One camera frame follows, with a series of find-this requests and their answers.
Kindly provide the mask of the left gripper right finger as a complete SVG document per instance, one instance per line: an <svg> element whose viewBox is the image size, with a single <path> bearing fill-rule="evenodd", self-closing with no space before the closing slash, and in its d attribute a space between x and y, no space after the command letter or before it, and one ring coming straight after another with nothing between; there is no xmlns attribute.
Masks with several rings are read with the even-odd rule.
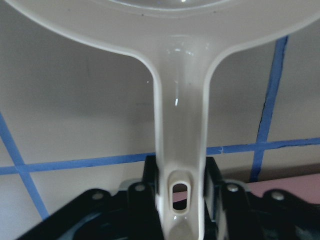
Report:
<svg viewBox="0 0 320 240"><path fill-rule="evenodd" d="M245 189L225 180L213 157L207 157L204 173L204 239L251 240L251 211Z"/></svg>

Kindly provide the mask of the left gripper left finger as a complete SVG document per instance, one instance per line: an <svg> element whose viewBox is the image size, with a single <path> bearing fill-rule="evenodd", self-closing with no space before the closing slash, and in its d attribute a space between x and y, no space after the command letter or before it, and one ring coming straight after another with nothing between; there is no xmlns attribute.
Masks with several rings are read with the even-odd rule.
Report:
<svg viewBox="0 0 320 240"><path fill-rule="evenodd" d="M159 169L156 157L148 155L140 182L127 192L128 238L130 240L163 240L164 234L156 207L159 191Z"/></svg>

